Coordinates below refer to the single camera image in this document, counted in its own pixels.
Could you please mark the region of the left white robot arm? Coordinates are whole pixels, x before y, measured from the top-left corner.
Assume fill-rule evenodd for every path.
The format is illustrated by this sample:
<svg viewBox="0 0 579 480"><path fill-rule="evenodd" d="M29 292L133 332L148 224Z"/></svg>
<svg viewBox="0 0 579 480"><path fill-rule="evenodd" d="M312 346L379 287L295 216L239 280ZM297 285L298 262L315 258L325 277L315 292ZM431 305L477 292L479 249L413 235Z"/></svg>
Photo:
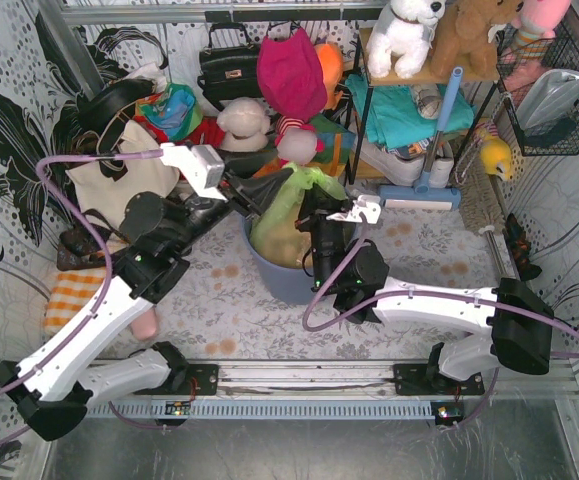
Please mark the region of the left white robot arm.
<svg viewBox="0 0 579 480"><path fill-rule="evenodd" d="M263 214L292 170L241 178L226 168L209 145L164 144L157 150L118 154L118 161L155 159L176 168L193 194L176 204L150 191L125 207L116 254L61 191L47 178L53 163L91 163L97 155L59 155L39 161L36 173L91 234L104 255L105 278L91 300L45 345L27 358L0 362L0 388L16 404L27 429L53 441L72 431L89 408L156 388L176 391L187 382L188 362L168 342L131 359L92 366L99 353L130 323L154 308L190 267L192 247L231 212Z"/></svg>

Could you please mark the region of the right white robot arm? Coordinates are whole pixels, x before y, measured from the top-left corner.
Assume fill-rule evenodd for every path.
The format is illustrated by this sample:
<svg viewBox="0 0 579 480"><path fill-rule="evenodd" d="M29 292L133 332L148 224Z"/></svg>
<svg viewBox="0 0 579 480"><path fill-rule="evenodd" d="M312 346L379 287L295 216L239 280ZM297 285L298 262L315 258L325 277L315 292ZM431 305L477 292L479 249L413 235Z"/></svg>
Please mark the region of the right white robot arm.
<svg viewBox="0 0 579 480"><path fill-rule="evenodd" d="M350 236L352 224L367 227L379 216L374 197L338 199L314 186L304 195L295 226L310 235L314 298L333 297L344 319L418 322L465 333L457 342L434 345L425 364L395 370L399 394L479 395L476 376L498 367L548 373L554 316L536 294L513 278L493 288L463 290L396 279L373 241Z"/></svg>

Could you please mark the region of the black leather handbag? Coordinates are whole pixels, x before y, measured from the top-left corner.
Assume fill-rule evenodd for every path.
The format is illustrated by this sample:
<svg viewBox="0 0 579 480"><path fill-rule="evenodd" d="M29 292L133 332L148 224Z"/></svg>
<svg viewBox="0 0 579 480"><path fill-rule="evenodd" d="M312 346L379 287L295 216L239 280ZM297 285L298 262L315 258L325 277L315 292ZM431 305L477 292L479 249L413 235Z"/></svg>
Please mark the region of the black leather handbag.
<svg viewBox="0 0 579 480"><path fill-rule="evenodd" d="M244 43L217 48L212 34L218 30L240 30ZM243 24L221 22L210 27L208 45L198 55L201 74L197 84L204 98L219 112L225 108L223 101L263 97L257 78L259 53L260 46L250 39Z"/></svg>

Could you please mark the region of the red garment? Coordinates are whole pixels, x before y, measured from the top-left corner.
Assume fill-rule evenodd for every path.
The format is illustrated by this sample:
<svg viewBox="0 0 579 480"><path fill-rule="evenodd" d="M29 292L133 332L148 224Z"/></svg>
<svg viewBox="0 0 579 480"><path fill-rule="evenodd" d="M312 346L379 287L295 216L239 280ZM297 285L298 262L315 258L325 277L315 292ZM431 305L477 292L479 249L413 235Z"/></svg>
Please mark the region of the red garment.
<svg viewBox="0 0 579 480"><path fill-rule="evenodd" d="M190 142L193 145L211 145L218 149L226 135L217 124L216 117L205 117L200 124L186 137L174 139L169 137L163 130L150 124L148 121L141 122L141 126L155 139L158 144L172 142L176 145L182 145L184 142Z"/></svg>

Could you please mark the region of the white plush dog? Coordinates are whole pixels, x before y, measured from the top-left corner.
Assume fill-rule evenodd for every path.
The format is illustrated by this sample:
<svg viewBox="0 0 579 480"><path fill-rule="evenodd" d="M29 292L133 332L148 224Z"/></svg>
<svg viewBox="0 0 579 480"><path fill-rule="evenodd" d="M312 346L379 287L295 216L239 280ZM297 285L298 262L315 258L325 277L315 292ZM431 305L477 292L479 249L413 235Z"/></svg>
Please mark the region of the white plush dog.
<svg viewBox="0 0 579 480"><path fill-rule="evenodd" d="M401 79L423 67L446 2L391 0L381 10L367 43L367 70L372 78L393 71Z"/></svg>

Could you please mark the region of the magenta cloth bag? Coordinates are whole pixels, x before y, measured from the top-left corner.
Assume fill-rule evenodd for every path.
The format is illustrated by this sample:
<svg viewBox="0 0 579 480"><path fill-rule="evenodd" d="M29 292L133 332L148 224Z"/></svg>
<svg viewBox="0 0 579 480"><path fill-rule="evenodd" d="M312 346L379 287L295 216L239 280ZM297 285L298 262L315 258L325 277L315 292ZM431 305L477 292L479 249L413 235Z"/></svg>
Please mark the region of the magenta cloth bag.
<svg viewBox="0 0 579 480"><path fill-rule="evenodd" d="M322 67L302 27L282 41L263 39L256 75L264 99L280 115L307 122L327 102Z"/></svg>

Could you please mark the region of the rainbow striped cloth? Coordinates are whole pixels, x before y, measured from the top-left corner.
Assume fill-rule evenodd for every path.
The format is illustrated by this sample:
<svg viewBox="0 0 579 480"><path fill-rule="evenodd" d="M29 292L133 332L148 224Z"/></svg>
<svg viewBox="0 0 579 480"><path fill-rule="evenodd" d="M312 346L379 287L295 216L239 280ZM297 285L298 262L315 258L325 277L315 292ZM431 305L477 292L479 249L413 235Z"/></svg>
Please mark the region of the rainbow striped cloth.
<svg viewBox="0 0 579 480"><path fill-rule="evenodd" d="M324 142L324 151L318 153L315 158L305 166L318 167L327 175L338 176L349 160L356 134L345 129L338 123L327 119L322 114L314 116L309 122L305 123L312 125L315 128L318 138ZM284 165L280 163L277 155L274 160L258 170L254 174L254 177L262 177L273 173Z"/></svg>

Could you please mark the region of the dark brown leather bag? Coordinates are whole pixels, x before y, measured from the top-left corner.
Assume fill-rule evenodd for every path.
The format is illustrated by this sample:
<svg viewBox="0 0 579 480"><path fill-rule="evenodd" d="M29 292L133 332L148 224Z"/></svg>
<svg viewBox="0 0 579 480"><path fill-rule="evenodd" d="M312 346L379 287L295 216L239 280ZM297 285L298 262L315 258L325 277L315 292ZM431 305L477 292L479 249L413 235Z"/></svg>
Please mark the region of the dark brown leather bag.
<svg viewBox="0 0 579 480"><path fill-rule="evenodd" d="M89 209L84 215L97 220L92 225L100 237L106 242L112 258L117 257L117 252L127 246L127 238L114 228L105 217L95 209ZM59 236L57 249L57 269L61 272L89 270L105 267L105 257L102 249L91 233L80 223L70 230L64 231Z"/></svg>

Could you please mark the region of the green plastic trash bag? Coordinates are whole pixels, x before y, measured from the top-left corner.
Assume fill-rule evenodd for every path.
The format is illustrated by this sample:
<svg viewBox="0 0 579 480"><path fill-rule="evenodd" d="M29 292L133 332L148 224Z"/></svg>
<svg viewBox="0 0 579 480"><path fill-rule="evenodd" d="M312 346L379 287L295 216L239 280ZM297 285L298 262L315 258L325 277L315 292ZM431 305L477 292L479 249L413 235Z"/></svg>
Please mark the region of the green plastic trash bag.
<svg viewBox="0 0 579 480"><path fill-rule="evenodd" d="M298 269L311 246L308 232L295 228L305 194L314 186L321 187L337 200L347 198L339 181L317 167L288 163L282 171L292 174L283 184L270 207L252 224L249 241L254 250L274 265Z"/></svg>

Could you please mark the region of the pink plush toy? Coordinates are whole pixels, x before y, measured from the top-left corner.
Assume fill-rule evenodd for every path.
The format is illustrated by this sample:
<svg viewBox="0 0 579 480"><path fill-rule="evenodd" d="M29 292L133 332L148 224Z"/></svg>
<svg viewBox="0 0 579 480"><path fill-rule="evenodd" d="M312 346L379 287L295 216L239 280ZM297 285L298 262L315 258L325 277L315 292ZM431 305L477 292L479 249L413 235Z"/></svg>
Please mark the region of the pink plush toy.
<svg viewBox="0 0 579 480"><path fill-rule="evenodd" d="M518 60L539 60L556 37L555 28L563 20L570 0L528 0L511 25L515 29L506 55Z"/></svg>

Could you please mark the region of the pink plush cylinder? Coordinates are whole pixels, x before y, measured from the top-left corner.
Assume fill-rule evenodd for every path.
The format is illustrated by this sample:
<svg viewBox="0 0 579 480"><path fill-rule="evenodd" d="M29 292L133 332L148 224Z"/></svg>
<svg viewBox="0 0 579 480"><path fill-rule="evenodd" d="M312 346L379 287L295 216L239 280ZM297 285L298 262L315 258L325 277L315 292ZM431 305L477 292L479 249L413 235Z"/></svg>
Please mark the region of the pink plush cylinder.
<svg viewBox="0 0 579 480"><path fill-rule="evenodd" d="M159 331L159 319L155 308L140 314L130 324L133 337L138 341L154 338Z"/></svg>

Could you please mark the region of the black orange small toy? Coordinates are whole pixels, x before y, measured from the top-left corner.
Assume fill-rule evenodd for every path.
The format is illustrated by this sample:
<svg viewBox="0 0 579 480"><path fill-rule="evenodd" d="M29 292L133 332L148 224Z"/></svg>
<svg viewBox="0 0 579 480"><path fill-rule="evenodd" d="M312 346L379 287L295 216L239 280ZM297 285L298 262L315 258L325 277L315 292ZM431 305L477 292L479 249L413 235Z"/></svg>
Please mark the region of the black orange small toy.
<svg viewBox="0 0 579 480"><path fill-rule="evenodd" d="M524 282L536 279L542 273L542 269L531 262L531 242L513 213L506 217L503 236L520 279Z"/></svg>

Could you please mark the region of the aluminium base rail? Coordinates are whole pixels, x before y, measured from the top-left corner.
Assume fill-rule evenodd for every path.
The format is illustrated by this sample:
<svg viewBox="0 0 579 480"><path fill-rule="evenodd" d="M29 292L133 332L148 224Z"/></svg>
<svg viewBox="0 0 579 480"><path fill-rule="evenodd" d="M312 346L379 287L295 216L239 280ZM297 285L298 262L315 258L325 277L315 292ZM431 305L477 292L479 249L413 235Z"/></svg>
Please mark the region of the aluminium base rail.
<svg viewBox="0 0 579 480"><path fill-rule="evenodd" d="M545 376L501 369L475 375L450 393L405 392L415 370L394 360L192 360L180 389L163 387L96 401L90 418L177 423L204 419L428 420L449 423L496 401L521 406L579 404L568 361Z"/></svg>

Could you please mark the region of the teal folded cloth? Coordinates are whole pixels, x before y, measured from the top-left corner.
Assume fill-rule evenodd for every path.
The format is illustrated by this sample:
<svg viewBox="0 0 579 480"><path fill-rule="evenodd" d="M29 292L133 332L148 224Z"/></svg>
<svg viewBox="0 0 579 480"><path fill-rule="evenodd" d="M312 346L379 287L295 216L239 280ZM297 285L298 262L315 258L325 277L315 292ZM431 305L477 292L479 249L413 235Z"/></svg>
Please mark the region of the teal folded cloth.
<svg viewBox="0 0 579 480"><path fill-rule="evenodd" d="M367 95L367 82L352 74L345 85L362 116ZM474 119L474 108L462 94L457 94L445 133L468 129ZM389 149L403 147L430 138L436 130L437 120L424 119L415 106L408 86L383 86L374 88L366 120L366 139Z"/></svg>

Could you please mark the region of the yellow plush duck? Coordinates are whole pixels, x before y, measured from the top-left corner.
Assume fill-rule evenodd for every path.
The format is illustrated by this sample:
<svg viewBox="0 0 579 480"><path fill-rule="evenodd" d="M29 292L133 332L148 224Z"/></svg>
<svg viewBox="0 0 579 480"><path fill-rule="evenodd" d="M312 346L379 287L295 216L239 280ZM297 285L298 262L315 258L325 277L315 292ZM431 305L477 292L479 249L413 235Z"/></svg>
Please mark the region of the yellow plush duck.
<svg viewBox="0 0 579 480"><path fill-rule="evenodd" d="M512 174L512 151L509 145L500 138L497 127L490 123L481 123L476 127L479 157L485 173L496 176L507 182Z"/></svg>

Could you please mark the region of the black round hat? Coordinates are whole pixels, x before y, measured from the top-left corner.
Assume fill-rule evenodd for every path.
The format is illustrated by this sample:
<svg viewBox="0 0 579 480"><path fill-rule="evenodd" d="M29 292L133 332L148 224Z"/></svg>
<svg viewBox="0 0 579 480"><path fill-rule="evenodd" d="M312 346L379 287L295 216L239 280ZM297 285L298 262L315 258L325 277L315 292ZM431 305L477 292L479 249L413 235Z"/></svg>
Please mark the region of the black round hat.
<svg viewBox="0 0 579 480"><path fill-rule="evenodd" d="M114 115L135 101L155 92L155 83L149 79L132 78L119 80L93 99L78 106L78 121L85 131L101 133Z"/></svg>

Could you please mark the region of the white plush lamb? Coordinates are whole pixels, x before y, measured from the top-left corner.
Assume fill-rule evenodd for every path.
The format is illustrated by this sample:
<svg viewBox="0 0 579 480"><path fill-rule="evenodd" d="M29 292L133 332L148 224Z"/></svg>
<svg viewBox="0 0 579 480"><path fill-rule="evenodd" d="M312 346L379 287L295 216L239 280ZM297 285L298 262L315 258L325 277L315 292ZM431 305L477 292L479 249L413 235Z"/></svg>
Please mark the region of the white plush lamb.
<svg viewBox="0 0 579 480"><path fill-rule="evenodd" d="M256 152L268 144L270 117L260 102L241 97L231 101L217 117L218 127L225 132L220 144L228 152Z"/></svg>

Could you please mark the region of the pink white plush pig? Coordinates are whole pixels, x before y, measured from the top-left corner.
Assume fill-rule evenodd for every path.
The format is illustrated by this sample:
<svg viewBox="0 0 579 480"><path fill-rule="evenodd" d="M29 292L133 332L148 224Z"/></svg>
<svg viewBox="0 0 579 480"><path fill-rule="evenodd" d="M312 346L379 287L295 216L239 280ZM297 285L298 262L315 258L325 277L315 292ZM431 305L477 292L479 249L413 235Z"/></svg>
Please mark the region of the pink white plush pig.
<svg viewBox="0 0 579 480"><path fill-rule="evenodd" d="M324 142L318 138L315 128L302 120L281 116L276 131L275 146L282 165L305 166L324 151Z"/></svg>

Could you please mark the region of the colourful patterned cloth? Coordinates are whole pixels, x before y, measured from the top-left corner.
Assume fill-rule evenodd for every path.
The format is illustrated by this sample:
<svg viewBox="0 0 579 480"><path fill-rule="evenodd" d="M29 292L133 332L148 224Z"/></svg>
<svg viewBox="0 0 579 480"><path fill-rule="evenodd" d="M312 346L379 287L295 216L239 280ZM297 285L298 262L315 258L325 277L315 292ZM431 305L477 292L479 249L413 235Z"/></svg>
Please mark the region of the colourful patterned cloth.
<svg viewBox="0 0 579 480"><path fill-rule="evenodd" d="M168 84L162 93L136 102L133 120L157 143L184 140L200 125L203 114L193 90L183 84Z"/></svg>

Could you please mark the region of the cream canvas tote bag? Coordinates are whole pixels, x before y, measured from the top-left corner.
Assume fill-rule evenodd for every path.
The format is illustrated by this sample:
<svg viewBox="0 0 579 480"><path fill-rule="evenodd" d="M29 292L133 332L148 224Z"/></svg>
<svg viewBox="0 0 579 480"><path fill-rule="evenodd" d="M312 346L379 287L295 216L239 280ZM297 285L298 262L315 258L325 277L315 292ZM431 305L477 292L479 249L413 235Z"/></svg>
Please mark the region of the cream canvas tote bag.
<svg viewBox="0 0 579 480"><path fill-rule="evenodd" d="M95 210L115 229L124 220L126 205L133 196L149 191L167 197L180 177L178 169L154 158L125 162L118 179L103 174L101 167L101 162L86 163L70 169L68 176L80 210Z"/></svg>

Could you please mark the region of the orange white checked towel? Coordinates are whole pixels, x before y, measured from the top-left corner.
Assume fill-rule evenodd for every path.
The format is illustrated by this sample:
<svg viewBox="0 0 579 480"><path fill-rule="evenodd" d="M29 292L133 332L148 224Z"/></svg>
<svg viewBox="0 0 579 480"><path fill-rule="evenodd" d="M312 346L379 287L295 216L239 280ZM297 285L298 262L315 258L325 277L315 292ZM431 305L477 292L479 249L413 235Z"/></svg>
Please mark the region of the orange white checked towel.
<svg viewBox="0 0 579 480"><path fill-rule="evenodd" d="M93 298L105 276L104 267L59 272L45 309L44 333L58 333Z"/></svg>

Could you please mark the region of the blue grey trash bin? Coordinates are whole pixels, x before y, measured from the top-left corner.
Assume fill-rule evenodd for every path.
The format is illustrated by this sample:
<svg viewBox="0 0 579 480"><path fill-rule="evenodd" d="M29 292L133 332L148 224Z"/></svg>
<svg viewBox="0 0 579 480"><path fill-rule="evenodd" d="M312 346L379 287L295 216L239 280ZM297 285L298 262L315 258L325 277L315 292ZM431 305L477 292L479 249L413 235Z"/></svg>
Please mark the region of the blue grey trash bin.
<svg viewBox="0 0 579 480"><path fill-rule="evenodd" d="M306 305L310 303L316 292L326 281L314 279L311 246L303 255L300 268L291 269L274 265L264 260L250 244L249 234L254 221L247 224L245 233L264 286L272 297L284 303L291 305ZM351 242L352 240L348 244L347 253L350 250Z"/></svg>

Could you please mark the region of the silver foil pouch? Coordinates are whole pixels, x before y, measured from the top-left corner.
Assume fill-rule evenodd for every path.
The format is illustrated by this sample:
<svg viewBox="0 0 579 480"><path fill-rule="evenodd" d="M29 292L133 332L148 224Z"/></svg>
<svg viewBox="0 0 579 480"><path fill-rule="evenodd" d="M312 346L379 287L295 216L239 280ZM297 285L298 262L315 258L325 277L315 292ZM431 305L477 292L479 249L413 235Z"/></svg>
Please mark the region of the silver foil pouch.
<svg viewBox="0 0 579 480"><path fill-rule="evenodd" d="M551 69L541 75L516 108L521 129L563 117L579 99L579 71Z"/></svg>

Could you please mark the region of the brown teddy bear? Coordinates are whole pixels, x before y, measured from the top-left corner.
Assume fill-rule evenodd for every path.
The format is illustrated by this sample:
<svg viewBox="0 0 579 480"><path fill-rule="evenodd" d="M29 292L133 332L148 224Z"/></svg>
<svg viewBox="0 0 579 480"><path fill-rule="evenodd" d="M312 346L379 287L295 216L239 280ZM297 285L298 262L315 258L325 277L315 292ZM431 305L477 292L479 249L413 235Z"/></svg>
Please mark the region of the brown teddy bear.
<svg viewBox="0 0 579 480"><path fill-rule="evenodd" d="M446 9L439 21L432 44L430 71L437 77L448 76L458 60L468 61L479 78L488 77L497 64L497 47L490 40L520 12L519 0L462 0Z"/></svg>

